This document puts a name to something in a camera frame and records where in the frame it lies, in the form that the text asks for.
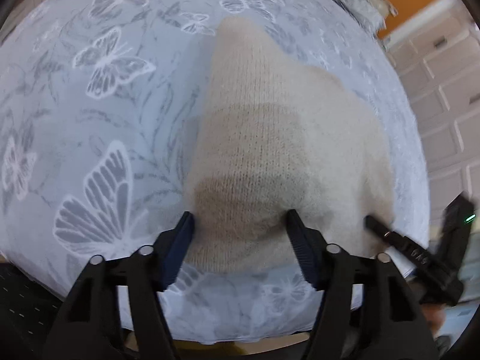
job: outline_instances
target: beige knit beanie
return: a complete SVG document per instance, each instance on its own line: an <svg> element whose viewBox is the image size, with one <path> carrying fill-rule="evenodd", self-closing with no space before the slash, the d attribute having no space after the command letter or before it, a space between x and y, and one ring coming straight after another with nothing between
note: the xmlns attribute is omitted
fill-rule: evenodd
<svg viewBox="0 0 480 360"><path fill-rule="evenodd" d="M385 134L336 77L290 59L251 21L227 17L202 114L185 185L196 229L187 262L256 272L296 261L283 222L292 208L351 254L383 249L363 218L393 219Z"/></svg>

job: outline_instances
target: white cabinet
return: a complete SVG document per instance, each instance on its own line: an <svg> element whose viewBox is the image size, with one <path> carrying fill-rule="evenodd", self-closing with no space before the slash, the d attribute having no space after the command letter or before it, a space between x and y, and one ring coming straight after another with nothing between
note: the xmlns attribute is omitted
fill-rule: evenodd
<svg viewBox="0 0 480 360"><path fill-rule="evenodd" d="M461 191L480 202L480 43L461 4L389 51L413 112L430 179L431 224Z"/></svg>

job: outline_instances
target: green led light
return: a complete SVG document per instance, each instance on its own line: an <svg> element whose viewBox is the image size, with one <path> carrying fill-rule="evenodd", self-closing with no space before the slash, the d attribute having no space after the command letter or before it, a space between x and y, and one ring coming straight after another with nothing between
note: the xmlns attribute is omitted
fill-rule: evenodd
<svg viewBox="0 0 480 360"><path fill-rule="evenodd" d="M465 223L470 223L471 221L473 221L475 219L475 214L473 214L472 216L469 216L467 219L465 219Z"/></svg>

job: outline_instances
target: metal screw head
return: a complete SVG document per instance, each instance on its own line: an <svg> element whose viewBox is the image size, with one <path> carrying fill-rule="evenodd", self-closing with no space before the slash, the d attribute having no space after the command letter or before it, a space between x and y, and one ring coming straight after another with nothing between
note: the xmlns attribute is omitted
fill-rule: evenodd
<svg viewBox="0 0 480 360"><path fill-rule="evenodd" d="M95 256L93 256L90 259L90 264L92 264L93 266L96 266L96 265L100 264L102 261L103 261L103 256L100 256L99 254L96 254Z"/></svg>
<svg viewBox="0 0 480 360"><path fill-rule="evenodd" d="M381 261L383 263L389 263L391 261L390 256L386 253L379 253L377 258L378 258L379 261Z"/></svg>
<svg viewBox="0 0 480 360"><path fill-rule="evenodd" d="M341 249L337 244L328 244L327 245L327 252L332 254L340 253Z"/></svg>
<svg viewBox="0 0 480 360"><path fill-rule="evenodd" d="M138 252L142 256L148 256L149 254L153 253L153 246L152 245L143 245L140 249L138 249Z"/></svg>

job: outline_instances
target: drawer handle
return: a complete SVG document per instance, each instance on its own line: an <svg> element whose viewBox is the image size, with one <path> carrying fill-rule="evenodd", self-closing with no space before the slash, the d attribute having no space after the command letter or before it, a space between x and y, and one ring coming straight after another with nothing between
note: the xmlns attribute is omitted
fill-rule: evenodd
<svg viewBox="0 0 480 360"><path fill-rule="evenodd" d="M477 93L475 96L470 97L470 104L480 100L480 93Z"/></svg>
<svg viewBox="0 0 480 360"><path fill-rule="evenodd" d="M447 38L442 36L440 39L437 39L435 42L433 42L433 45L436 49L438 49L443 45L447 44L447 42L448 42Z"/></svg>

